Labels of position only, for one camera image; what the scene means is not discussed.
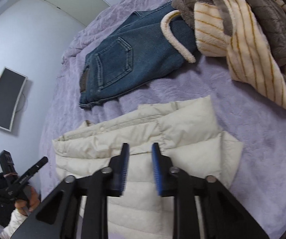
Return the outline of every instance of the cream striped robe trim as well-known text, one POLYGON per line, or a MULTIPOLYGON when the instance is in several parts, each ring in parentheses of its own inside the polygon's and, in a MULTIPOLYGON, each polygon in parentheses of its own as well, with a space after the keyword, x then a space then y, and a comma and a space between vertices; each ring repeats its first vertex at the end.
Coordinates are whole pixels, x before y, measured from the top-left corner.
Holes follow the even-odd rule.
MULTIPOLYGON (((197 2, 194 7, 195 37, 198 50, 209 57, 226 57, 231 78, 245 82, 260 94, 286 109, 286 84, 275 62, 268 41, 245 0, 223 0, 233 24, 232 36, 224 34, 218 7, 197 2)), ((286 10, 282 0, 275 0, 286 10)), ((180 15, 175 10, 161 21, 166 39, 190 62, 194 56, 174 37, 169 23, 180 15)))

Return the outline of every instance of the folded blue jeans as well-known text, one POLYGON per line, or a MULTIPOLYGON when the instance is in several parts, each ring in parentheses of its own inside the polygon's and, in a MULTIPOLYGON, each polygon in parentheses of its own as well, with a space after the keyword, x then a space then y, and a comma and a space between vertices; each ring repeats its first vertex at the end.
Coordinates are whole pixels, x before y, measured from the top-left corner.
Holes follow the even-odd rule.
MULTIPOLYGON (((80 79, 80 107, 92 108, 181 67, 183 56, 164 37, 160 22, 173 11, 171 2, 155 10, 133 12, 86 56, 80 79)), ((193 30, 181 18, 170 23, 174 36, 190 52, 193 30)))

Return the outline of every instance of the screw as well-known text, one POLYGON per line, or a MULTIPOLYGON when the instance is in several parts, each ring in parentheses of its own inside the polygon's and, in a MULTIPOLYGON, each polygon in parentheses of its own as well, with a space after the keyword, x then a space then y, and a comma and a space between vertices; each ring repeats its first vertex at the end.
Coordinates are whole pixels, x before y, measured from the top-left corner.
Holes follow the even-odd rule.
POLYGON ((73 175, 69 175, 64 179, 66 183, 72 183, 74 182, 74 180, 75 180, 75 177, 73 175))
POLYGON ((209 183, 215 183, 217 181, 217 178, 213 175, 209 175, 206 177, 206 181, 209 183))
POLYGON ((172 166, 172 167, 169 169, 169 172, 170 172, 170 173, 178 173, 178 172, 180 172, 180 169, 179 169, 178 167, 172 166))
POLYGON ((104 167, 101 169, 102 173, 111 173, 112 172, 112 168, 111 167, 104 167))

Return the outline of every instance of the white sleeve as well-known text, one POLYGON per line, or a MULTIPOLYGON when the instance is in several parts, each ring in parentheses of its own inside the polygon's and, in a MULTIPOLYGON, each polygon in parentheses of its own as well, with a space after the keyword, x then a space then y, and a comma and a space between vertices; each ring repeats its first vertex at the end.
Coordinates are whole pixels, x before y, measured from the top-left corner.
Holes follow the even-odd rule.
POLYGON ((18 229, 18 227, 26 220, 27 217, 20 214, 17 209, 13 210, 11 214, 11 220, 8 226, 3 229, 3 232, 0 233, 1 239, 10 239, 10 237, 14 234, 14 232, 18 229))

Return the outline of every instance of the bed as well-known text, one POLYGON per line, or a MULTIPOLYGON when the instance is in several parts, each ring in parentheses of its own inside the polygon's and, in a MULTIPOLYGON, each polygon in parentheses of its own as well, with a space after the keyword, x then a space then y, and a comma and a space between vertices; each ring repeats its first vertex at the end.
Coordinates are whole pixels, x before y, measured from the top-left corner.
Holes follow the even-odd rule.
POLYGON ((40 157, 49 158, 49 164, 40 172, 42 197, 59 182, 52 139, 78 128, 84 120, 110 120, 136 110, 139 104, 211 95, 220 125, 244 143, 230 190, 270 238, 278 239, 286 230, 286 110, 251 86, 232 81, 224 59, 198 56, 196 63, 184 63, 170 75, 103 106, 95 106, 91 111, 78 106, 85 56, 133 11, 154 9, 168 1, 171 0, 122 0, 100 13, 65 51, 40 141, 40 157))

